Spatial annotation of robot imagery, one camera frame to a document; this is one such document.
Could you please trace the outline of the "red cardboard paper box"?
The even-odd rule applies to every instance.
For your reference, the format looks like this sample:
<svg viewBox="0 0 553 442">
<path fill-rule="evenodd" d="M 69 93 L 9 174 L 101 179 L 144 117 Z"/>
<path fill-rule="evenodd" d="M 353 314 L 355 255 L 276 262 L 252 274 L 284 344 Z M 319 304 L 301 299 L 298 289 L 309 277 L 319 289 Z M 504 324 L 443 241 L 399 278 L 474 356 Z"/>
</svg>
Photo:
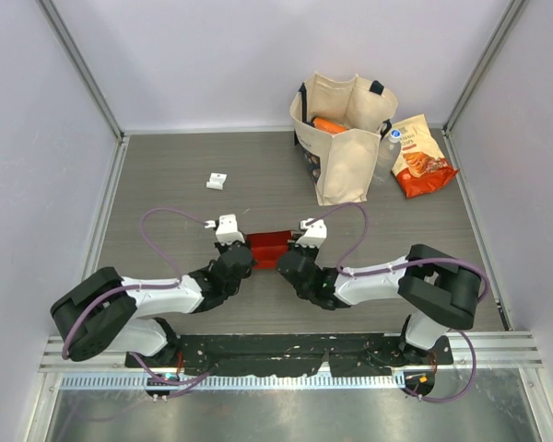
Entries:
<svg viewBox="0 0 553 442">
<path fill-rule="evenodd" d="M 255 270 L 274 270 L 280 257 L 287 252 L 292 239 L 290 230 L 253 233 L 247 236 L 255 261 Z"/>
</svg>

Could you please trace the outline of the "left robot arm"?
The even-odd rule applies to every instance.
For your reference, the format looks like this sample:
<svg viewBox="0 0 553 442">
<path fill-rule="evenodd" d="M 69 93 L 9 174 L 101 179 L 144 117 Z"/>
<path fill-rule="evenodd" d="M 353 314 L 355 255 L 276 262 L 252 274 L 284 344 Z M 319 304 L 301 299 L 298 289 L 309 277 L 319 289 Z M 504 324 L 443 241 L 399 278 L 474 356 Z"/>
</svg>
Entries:
<svg viewBox="0 0 553 442">
<path fill-rule="evenodd" d="M 50 313 L 64 340 L 62 358 L 89 360 L 107 349 L 137 353 L 159 367 L 178 354 L 178 338 L 161 316 L 195 314 L 239 292 L 255 260 L 239 241 L 218 246 L 219 256 L 178 279 L 139 280 L 103 267 L 58 299 Z"/>
</svg>

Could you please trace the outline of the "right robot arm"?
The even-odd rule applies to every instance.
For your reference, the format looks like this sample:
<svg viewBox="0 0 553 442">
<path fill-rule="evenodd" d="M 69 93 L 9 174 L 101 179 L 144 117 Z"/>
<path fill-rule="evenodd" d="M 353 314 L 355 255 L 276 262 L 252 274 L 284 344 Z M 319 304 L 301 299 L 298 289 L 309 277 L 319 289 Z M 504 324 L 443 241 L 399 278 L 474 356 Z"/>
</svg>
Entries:
<svg viewBox="0 0 553 442">
<path fill-rule="evenodd" d="M 402 363 L 428 359 L 449 330 L 473 328 L 477 305 L 487 295 L 487 276 L 474 265 L 424 244 L 392 262 L 362 268 L 321 268 L 312 254 L 293 246 L 276 269 L 296 295 L 327 310 L 401 298 L 416 309 L 406 319 L 392 356 Z"/>
</svg>

